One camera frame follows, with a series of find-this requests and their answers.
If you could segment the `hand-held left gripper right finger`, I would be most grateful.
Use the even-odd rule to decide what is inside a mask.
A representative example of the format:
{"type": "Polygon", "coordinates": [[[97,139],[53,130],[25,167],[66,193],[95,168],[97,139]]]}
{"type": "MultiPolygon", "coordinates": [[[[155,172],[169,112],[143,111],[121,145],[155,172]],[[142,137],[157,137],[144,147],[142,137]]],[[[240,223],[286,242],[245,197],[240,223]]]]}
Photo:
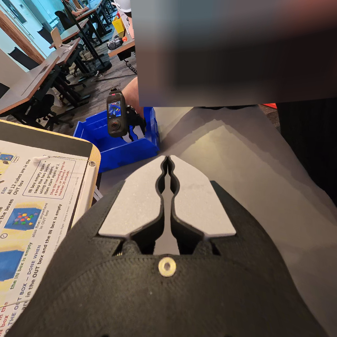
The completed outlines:
{"type": "Polygon", "coordinates": [[[190,255],[200,242],[236,235],[208,177],[175,155],[168,157],[171,178],[171,233],[179,253],[190,255]]]}

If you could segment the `brown office desk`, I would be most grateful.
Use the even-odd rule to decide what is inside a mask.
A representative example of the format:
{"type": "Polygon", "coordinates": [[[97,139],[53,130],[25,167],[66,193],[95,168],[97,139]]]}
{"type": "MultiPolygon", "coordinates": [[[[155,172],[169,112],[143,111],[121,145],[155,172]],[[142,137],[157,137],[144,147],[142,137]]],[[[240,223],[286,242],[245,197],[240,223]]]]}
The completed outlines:
{"type": "MultiPolygon", "coordinates": [[[[89,28],[93,29],[96,39],[99,41],[98,45],[102,45],[108,41],[108,40],[104,41],[100,38],[97,30],[95,29],[94,24],[90,19],[86,18],[83,21],[79,22],[79,26],[82,28],[84,33],[86,33],[89,30],[89,28]]],[[[71,41],[79,38],[80,37],[79,34],[80,34],[79,28],[76,25],[73,25],[72,27],[61,33],[60,37],[62,39],[63,44],[69,44],[71,41]]]]}
{"type": "Polygon", "coordinates": [[[58,54],[50,54],[42,64],[36,68],[26,72],[18,82],[16,82],[0,99],[0,113],[4,114],[28,102],[37,92],[54,66],[59,62],[60,56],[58,54]]]}
{"type": "Polygon", "coordinates": [[[81,76],[88,77],[88,73],[90,71],[80,56],[80,52],[83,50],[83,45],[80,44],[80,40],[81,39],[78,37],[55,50],[57,55],[60,57],[56,65],[59,67],[70,67],[73,63],[75,63],[82,73],[81,76]]]}
{"type": "Polygon", "coordinates": [[[110,58],[117,56],[120,61],[125,61],[130,57],[136,55],[134,39],[131,38],[126,29],[124,30],[123,38],[124,37],[126,38],[126,40],[123,42],[121,46],[119,46],[114,50],[108,50],[108,56],[110,58]]]}

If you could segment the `black office chair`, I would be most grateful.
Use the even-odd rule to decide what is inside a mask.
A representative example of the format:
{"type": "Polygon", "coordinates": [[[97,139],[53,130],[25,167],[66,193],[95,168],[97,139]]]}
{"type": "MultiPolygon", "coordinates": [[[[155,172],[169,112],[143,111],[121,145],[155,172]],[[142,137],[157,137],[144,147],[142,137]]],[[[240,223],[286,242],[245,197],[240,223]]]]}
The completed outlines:
{"type": "Polygon", "coordinates": [[[68,30],[72,26],[75,26],[74,21],[69,19],[69,17],[67,16],[67,14],[64,11],[56,11],[55,15],[60,20],[61,25],[63,26],[64,30],[68,30]]]}
{"type": "Polygon", "coordinates": [[[54,105],[55,98],[51,94],[46,94],[41,101],[35,101],[29,108],[26,116],[29,120],[40,122],[41,119],[47,121],[43,127],[46,130],[53,131],[55,125],[67,124],[70,128],[74,127],[74,124],[70,120],[61,120],[55,112],[51,110],[54,105]]]}

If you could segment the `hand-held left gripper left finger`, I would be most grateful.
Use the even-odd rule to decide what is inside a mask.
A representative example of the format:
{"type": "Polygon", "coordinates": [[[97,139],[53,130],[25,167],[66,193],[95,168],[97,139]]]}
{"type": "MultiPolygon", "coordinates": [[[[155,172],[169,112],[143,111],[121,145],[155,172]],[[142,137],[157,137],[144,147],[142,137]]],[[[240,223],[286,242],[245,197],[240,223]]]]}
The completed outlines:
{"type": "Polygon", "coordinates": [[[159,156],[125,179],[98,234],[133,240],[144,254],[152,254],[164,231],[167,157],[159,156]]]}

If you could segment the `printed instruction sheet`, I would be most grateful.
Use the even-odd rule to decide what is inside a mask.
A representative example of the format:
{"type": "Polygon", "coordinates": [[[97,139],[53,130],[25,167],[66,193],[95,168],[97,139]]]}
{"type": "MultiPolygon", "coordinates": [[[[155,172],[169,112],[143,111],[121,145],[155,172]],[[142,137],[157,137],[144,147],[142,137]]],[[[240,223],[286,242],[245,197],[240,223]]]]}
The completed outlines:
{"type": "Polygon", "coordinates": [[[87,160],[8,141],[1,141],[0,149],[0,336],[5,336],[65,238],[87,160]],[[32,161],[41,156],[50,158],[32,161]]]}

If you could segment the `wooden-edged black board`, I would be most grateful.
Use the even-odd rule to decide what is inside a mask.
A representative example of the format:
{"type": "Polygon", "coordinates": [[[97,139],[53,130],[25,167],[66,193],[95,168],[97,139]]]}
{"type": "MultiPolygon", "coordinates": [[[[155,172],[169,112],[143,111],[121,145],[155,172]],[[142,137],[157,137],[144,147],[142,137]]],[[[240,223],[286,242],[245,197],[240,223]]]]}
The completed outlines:
{"type": "Polygon", "coordinates": [[[72,222],[68,227],[71,229],[92,205],[101,160],[98,148],[89,141],[80,138],[6,120],[1,120],[0,131],[2,141],[60,152],[70,158],[84,157],[88,162],[93,162],[93,164],[87,164],[82,179],[77,205],[74,209],[72,222]]]}

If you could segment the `black pole stand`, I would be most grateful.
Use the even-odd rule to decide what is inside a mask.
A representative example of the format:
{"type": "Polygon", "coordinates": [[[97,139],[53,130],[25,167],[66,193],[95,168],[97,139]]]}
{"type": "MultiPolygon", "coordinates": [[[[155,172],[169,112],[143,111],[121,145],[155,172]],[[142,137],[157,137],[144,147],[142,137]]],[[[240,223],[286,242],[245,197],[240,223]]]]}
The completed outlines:
{"type": "Polygon", "coordinates": [[[86,34],[84,33],[83,29],[80,27],[79,23],[77,22],[75,16],[73,15],[72,11],[70,10],[70,7],[66,4],[66,1],[61,1],[63,6],[65,7],[65,11],[67,12],[67,15],[69,18],[73,21],[73,23],[76,25],[76,27],[79,29],[78,35],[81,37],[81,39],[84,41],[85,46],[91,53],[91,55],[94,57],[94,60],[98,63],[96,63],[97,70],[99,73],[104,73],[107,70],[109,70],[112,65],[109,60],[103,61],[101,56],[96,52],[95,48],[91,44],[91,42],[88,40],[86,34]]]}

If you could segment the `person's right forearm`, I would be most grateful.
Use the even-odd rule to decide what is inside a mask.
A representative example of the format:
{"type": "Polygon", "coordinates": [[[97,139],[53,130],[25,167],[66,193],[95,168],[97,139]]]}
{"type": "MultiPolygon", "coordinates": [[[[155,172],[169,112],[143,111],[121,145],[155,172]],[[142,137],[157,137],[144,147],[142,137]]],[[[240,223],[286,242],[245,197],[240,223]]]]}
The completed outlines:
{"type": "Polygon", "coordinates": [[[122,90],[126,105],[130,105],[135,111],[144,118],[144,108],[140,105],[138,92],[138,77],[132,79],[122,90]]]}

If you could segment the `black device with orange cap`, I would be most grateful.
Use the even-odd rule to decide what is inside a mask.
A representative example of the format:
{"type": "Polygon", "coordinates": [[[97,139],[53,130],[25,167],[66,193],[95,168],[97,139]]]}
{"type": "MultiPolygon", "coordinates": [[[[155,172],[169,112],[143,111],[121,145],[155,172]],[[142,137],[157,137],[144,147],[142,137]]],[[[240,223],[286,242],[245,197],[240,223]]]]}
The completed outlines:
{"type": "Polygon", "coordinates": [[[124,42],[126,42],[128,38],[126,36],[120,37],[119,35],[116,35],[112,38],[111,41],[107,42],[107,48],[112,51],[119,47],[121,47],[124,42]]]}

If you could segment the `yellow bin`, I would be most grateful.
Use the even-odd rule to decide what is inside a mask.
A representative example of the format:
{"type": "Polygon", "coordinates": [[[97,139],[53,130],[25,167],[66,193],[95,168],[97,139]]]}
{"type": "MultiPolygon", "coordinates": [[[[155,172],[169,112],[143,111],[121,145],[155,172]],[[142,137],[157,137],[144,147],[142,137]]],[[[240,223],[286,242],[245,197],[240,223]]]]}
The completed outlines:
{"type": "Polygon", "coordinates": [[[120,17],[115,16],[112,21],[112,25],[115,28],[115,33],[118,34],[120,38],[123,38],[126,34],[126,28],[124,26],[123,20],[120,17]]]}

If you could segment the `blue plastic bin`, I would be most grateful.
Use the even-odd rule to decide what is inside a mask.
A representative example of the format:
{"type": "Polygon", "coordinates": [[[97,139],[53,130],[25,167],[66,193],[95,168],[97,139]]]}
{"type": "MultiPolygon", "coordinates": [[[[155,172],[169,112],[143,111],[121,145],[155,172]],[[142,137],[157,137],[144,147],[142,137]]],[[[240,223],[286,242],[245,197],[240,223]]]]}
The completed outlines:
{"type": "Polygon", "coordinates": [[[73,136],[87,140],[98,148],[101,154],[99,173],[103,173],[158,154],[160,137],[154,108],[144,107],[144,117],[147,123],[145,137],[137,140],[130,130],[134,139],[130,143],[108,134],[106,111],[90,116],[84,122],[79,121],[73,136]]]}

